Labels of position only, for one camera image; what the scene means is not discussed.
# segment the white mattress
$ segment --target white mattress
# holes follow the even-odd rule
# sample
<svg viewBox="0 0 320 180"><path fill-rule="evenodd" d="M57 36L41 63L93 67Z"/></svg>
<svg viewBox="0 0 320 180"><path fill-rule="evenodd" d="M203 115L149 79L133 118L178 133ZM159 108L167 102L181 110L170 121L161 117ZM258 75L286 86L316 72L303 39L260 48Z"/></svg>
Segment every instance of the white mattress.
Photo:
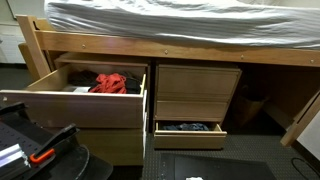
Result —
<svg viewBox="0 0 320 180"><path fill-rule="evenodd" d="M320 9L215 1L46 0L45 12L64 32L320 49Z"/></svg>

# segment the floor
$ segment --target floor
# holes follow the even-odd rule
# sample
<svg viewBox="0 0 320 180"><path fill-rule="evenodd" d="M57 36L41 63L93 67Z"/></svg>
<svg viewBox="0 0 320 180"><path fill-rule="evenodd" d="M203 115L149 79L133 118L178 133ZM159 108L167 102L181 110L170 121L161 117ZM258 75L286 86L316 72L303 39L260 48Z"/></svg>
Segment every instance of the floor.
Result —
<svg viewBox="0 0 320 180"><path fill-rule="evenodd" d="M31 82L31 76L26 69L4 68L0 66L0 89L23 89ZM263 161L268 164L277 179L304 179L291 163L293 158L303 158L295 149L283 147L280 144L280 139L284 131L266 114L261 113L258 118L243 128L236 127L232 120L227 119L223 130L228 132L228 136L224 149L217 151L154 150L153 136L149 134L146 142L145 165L143 167L142 179L159 179L158 169L160 166L161 153ZM319 179L304 162L294 161L294 164L307 179ZM121 178L120 175L114 176L113 179L123 178Z"/></svg>

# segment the drawer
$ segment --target drawer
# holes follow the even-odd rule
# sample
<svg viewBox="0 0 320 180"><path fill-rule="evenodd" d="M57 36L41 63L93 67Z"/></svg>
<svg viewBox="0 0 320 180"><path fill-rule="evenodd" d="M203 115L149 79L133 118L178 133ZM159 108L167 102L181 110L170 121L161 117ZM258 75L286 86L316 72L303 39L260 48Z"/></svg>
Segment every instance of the drawer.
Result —
<svg viewBox="0 0 320 180"><path fill-rule="evenodd" d="M158 121L154 133L156 149L221 149L227 132L215 123L207 124L210 131L169 131L163 126L176 123Z"/></svg>
<svg viewBox="0 0 320 180"><path fill-rule="evenodd" d="M70 89L70 73L90 70L111 74L130 72L141 80L140 94L76 93ZM11 103L24 102L27 113L43 127L65 127L75 123L82 128L142 128L145 108L146 65L69 64L25 90L2 90L0 96Z"/></svg>
<svg viewBox="0 0 320 180"><path fill-rule="evenodd" d="M229 99L235 89L239 69L160 66L158 97Z"/></svg>
<svg viewBox="0 0 320 180"><path fill-rule="evenodd" d="M221 122L227 105L226 102L157 101L155 119Z"/></svg>

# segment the wooden bed frame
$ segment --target wooden bed frame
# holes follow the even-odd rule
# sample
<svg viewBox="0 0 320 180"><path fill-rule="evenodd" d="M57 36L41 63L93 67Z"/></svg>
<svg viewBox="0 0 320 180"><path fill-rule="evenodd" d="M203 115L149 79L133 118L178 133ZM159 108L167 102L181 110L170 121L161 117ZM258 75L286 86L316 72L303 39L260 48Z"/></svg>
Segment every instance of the wooden bed frame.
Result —
<svg viewBox="0 0 320 180"><path fill-rule="evenodd" d="M40 78L55 70L54 59L61 52L82 52L157 58L272 64L299 67L320 67L320 51L273 47L246 47L156 41L129 37L56 32L45 19L17 16ZM302 133L320 110L319 91L312 94L295 116L281 143L285 146Z"/></svg>

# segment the bed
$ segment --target bed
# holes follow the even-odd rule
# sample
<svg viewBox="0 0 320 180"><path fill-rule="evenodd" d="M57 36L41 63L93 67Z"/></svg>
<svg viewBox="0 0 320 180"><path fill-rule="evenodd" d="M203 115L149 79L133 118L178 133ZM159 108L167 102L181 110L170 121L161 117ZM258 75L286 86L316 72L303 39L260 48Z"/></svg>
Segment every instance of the bed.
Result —
<svg viewBox="0 0 320 180"><path fill-rule="evenodd" d="M61 52L320 67L319 9L249 6L242 3L214 5L208 4L208 1L202 1L207 3L206 6L151 0L75 2L79 1L50 1L46 6L47 12L50 12L47 19L17 17L40 78L56 69L54 60ZM150 11L155 7L155 2L162 3L158 3L164 8L160 14ZM107 3L112 8L103 6ZM218 25L209 18L210 8L214 7L215 16L219 16L215 19ZM101 16L96 14L98 11L102 12ZM101 20L112 25L101 23ZM234 24L244 25L244 29ZM216 28L214 33L210 32L210 28ZM318 77L314 78L312 82L317 82ZM304 98L303 107L282 139L284 145L290 145L320 110L318 88L313 87L313 91ZM290 90L293 97L299 93L297 89Z"/></svg>

